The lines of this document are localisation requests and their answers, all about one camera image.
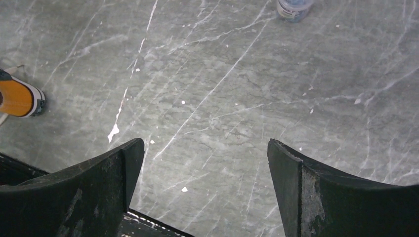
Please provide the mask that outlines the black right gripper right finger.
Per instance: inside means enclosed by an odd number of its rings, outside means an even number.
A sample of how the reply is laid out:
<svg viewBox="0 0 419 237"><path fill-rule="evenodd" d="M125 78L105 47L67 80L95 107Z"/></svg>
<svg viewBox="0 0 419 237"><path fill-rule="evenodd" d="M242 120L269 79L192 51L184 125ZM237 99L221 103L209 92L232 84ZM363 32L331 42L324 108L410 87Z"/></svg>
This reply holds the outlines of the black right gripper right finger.
<svg viewBox="0 0 419 237"><path fill-rule="evenodd" d="M267 157L286 236L418 236L418 185L351 175L275 139Z"/></svg>

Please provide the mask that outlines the orange canvas sneaker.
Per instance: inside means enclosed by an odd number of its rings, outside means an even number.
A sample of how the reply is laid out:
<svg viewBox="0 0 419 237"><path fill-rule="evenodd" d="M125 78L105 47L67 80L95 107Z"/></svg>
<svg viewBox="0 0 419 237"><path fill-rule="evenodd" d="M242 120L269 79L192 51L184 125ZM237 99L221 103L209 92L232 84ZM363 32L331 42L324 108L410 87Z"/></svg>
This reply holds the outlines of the orange canvas sneaker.
<svg viewBox="0 0 419 237"><path fill-rule="evenodd" d="M40 115L46 106L45 94L19 80L5 69L0 70L0 111L15 117Z"/></svg>

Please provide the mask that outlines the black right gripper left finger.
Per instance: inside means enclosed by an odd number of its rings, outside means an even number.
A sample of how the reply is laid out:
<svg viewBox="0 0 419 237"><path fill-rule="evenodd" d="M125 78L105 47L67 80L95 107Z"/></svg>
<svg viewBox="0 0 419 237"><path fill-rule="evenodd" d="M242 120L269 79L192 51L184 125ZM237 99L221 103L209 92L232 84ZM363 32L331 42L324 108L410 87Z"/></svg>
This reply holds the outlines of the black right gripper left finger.
<svg viewBox="0 0 419 237"><path fill-rule="evenodd" d="M134 138L54 173L1 154L1 236L117 236L144 154L144 141Z"/></svg>

